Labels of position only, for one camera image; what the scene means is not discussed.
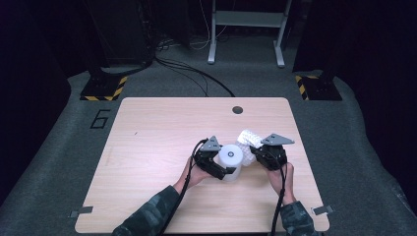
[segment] tape roll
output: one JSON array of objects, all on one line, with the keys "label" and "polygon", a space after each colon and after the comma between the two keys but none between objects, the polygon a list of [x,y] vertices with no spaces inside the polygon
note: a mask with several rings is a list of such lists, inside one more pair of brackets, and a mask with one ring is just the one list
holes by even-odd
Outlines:
[{"label": "tape roll", "polygon": [[226,145],[221,147],[218,153],[218,164],[222,167],[235,167],[236,170],[233,174],[226,174],[223,178],[224,181],[234,181],[239,177],[242,167],[243,152],[242,149],[235,145]]}]

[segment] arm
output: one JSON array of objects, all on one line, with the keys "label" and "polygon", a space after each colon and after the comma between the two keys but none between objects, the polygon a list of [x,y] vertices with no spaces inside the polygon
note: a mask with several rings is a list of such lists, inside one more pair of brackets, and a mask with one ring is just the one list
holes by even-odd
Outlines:
[{"label": "arm", "polygon": [[[285,179],[285,194],[282,200],[281,209],[282,226],[291,236],[311,235],[317,236],[318,232],[314,229],[313,219],[304,209],[303,205],[295,199],[293,191],[294,166],[287,163],[282,166]],[[279,194],[282,189],[282,177],[279,170],[268,171],[267,176],[273,189]]]},{"label": "arm", "polygon": [[[127,218],[121,225],[113,230],[112,236],[147,236],[157,235],[165,225],[171,211],[174,209],[181,191],[184,187],[190,166],[190,159],[184,167],[183,173],[178,181],[166,187],[154,195],[149,201],[143,204],[136,212]],[[205,178],[210,177],[208,173],[197,165],[191,170],[191,178],[188,189],[199,184]]]}]

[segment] camouflage sleeve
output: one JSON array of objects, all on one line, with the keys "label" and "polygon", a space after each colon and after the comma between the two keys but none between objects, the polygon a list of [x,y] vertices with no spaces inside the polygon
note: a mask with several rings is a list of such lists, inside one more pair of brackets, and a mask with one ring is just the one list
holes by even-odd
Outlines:
[{"label": "camouflage sleeve", "polygon": [[148,236],[156,235],[164,226],[173,210],[178,193],[172,186],[154,195],[136,212],[113,230],[112,236]]},{"label": "camouflage sleeve", "polygon": [[282,226],[291,236],[319,236],[314,229],[312,217],[299,201],[283,206],[281,218]]}]

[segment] gray carpet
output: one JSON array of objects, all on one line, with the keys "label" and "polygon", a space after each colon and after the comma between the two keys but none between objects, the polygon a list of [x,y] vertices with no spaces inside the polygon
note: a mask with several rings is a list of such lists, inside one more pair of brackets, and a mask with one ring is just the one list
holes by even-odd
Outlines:
[{"label": "gray carpet", "polygon": [[[407,208],[396,181],[382,168],[364,130],[352,90],[334,80],[343,101],[304,101],[291,72],[297,40],[284,51],[285,69],[278,69],[272,37],[230,38],[217,44],[216,62],[208,65],[209,48],[171,46],[160,58],[188,63],[214,76],[236,96],[272,96],[289,100],[328,216],[327,235],[416,235],[417,220]],[[130,68],[113,68],[111,72]],[[81,101],[88,73],[69,79],[70,100],[13,192],[0,208],[0,235],[78,235],[71,210],[81,207],[102,149],[124,97],[205,96],[202,77],[193,80],[159,64],[129,76],[116,101]],[[306,75],[318,75],[317,72]],[[229,96],[208,81],[209,96]],[[90,129],[100,109],[108,117],[104,129]]]}]

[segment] table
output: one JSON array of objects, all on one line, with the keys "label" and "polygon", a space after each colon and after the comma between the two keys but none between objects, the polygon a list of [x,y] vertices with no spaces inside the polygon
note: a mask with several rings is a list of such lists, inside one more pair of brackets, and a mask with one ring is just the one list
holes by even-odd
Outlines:
[{"label": "table", "polygon": [[292,0],[286,0],[285,10],[282,13],[265,12],[239,12],[239,11],[217,11],[215,0],[212,0],[211,7],[211,44],[208,53],[208,63],[214,64],[217,35],[216,26],[245,26],[245,27],[266,27],[279,28],[276,40],[273,41],[275,50],[276,64],[279,68],[284,68],[285,63],[282,56],[281,42],[288,19],[289,9]]},{"label": "table", "polygon": [[[235,114],[235,106],[243,108]],[[235,144],[249,129],[295,141],[284,146],[295,166],[294,193],[306,209],[323,205],[291,108],[277,97],[125,98],[119,108],[80,214],[79,233],[109,233],[150,197],[174,184],[198,141]],[[166,233],[269,232],[278,195],[258,162],[234,182],[206,179],[187,191]],[[319,231],[325,214],[313,215]],[[283,231],[278,220],[278,231]]]}]

